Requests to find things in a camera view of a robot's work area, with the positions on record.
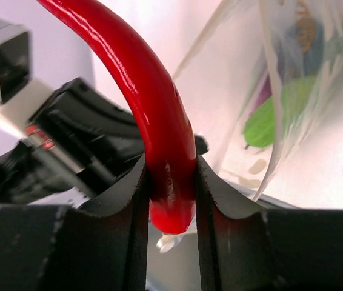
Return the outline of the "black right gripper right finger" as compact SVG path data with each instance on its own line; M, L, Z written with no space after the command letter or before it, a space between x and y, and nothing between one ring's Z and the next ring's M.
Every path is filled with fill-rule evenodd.
M197 163L202 290L343 290L343 210L265 208Z

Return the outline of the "purple white eggplant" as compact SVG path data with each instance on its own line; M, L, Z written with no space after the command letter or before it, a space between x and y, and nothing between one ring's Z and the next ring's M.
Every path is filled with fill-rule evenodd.
M253 94L253 100L255 102L251 109L250 115L252 115L269 97L271 97L271 82L268 68L266 68L263 70L258 79L258 84Z

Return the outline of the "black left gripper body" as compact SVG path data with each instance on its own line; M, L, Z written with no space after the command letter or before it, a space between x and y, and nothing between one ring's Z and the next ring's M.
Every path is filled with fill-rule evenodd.
M94 198L144 154L134 117L80 78L57 90L32 81L0 97L0 129L17 138L0 156L0 203L31 203L74 188Z

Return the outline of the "red chili pepper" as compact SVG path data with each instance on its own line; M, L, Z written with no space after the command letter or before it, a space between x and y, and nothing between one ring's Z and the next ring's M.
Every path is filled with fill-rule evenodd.
M79 35L115 80L139 127L152 178L150 221L185 232L195 214L196 146L178 90L144 39L99 1L42 1Z

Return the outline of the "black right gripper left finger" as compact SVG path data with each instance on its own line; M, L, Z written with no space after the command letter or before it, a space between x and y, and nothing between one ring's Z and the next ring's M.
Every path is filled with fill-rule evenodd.
M78 209L0 204L0 290L144 290L147 192L139 159Z

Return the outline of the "clear zip top bag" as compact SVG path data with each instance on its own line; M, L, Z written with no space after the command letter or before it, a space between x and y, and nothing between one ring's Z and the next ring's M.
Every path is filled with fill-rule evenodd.
M271 97L250 115L266 68ZM343 1L222 1L173 79L227 184L343 209Z

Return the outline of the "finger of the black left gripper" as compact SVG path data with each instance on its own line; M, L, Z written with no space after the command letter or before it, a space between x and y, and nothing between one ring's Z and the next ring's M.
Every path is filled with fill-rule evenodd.
M209 151L208 143L201 135L194 134L196 153L198 155L204 155Z

